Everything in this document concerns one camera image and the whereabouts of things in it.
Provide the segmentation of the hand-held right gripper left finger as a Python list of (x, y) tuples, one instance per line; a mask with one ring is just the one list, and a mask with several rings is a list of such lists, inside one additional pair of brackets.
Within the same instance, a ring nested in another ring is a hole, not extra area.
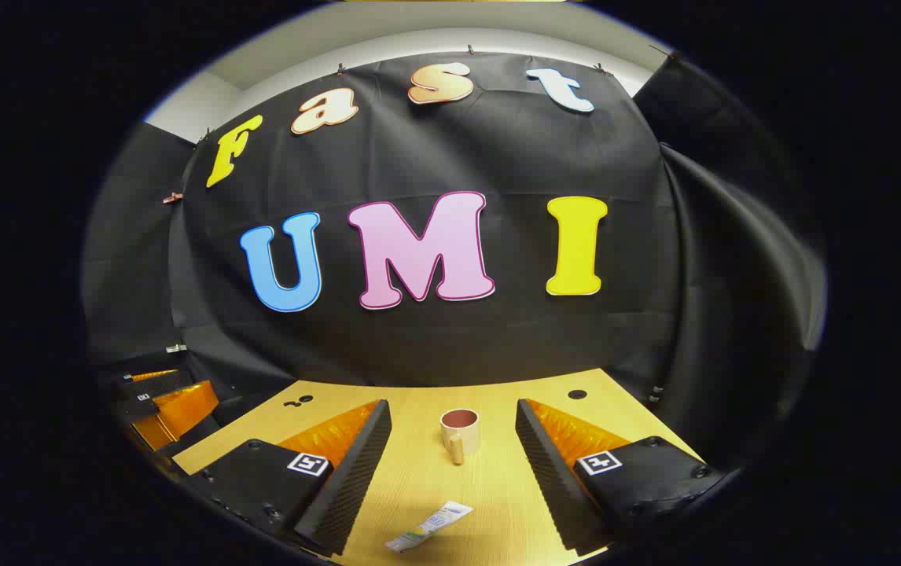
[(284, 442), (246, 439), (182, 484), (260, 537), (342, 555), (391, 428), (389, 402), (366, 402)]

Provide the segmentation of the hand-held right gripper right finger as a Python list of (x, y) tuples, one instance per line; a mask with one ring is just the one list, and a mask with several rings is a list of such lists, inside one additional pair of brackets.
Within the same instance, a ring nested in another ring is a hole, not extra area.
[(544, 402), (517, 402), (516, 434), (565, 548), (588, 554), (674, 529), (725, 474), (659, 435), (627, 440)]

